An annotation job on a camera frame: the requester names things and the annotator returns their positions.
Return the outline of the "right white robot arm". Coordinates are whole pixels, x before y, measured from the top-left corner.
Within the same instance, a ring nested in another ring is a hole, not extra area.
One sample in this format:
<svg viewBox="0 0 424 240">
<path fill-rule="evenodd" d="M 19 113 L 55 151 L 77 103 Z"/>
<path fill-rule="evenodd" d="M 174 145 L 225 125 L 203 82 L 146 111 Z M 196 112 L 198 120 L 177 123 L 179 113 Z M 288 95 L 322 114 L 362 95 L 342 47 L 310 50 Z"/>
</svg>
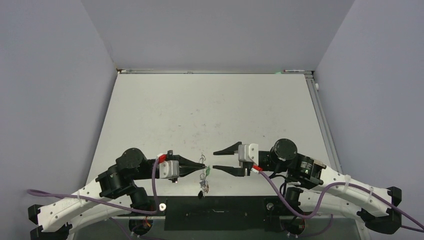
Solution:
<svg viewBox="0 0 424 240">
<path fill-rule="evenodd" d="M 235 177 L 252 173 L 262 175 L 281 201 L 282 210 L 300 219 L 318 213 L 339 215 L 364 223 L 377 233 L 392 235 L 402 225 L 398 205 L 400 188 L 374 187 L 354 180 L 323 162 L 299 153 L 287 138 L 275 142 L 270 150 L 260 150 L 256 143 L 235 144 L 215 151 L 216 156 L 235 155 L 239 166 L 218 166 Z"/>
</svg>

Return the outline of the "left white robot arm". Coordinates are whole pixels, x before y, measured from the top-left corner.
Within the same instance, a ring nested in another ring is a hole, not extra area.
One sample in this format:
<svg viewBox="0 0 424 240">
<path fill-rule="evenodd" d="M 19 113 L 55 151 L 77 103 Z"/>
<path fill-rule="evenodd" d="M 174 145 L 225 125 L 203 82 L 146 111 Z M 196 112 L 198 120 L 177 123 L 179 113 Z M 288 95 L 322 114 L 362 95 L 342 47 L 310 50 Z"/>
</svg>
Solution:
<svg viewBox="0 0 424 240">
<path fill-rule="evenodd" d="M 148 159 L 140 149 L 129 148 L 115 164 L 74 193 L 27 190 L 32 196 L 58 199 L 49 205 L 34 204 L 28 208 L 28 219 L 36 224 L 30 238 L 66 240 L 80 228 L 114 216 L 160 216 L 166 205 L 159 200 L 156 181 L 177 183 L 179 178 L 206 169 L 204 163 L 186 159 L 172 150 Z"/>
</svg>

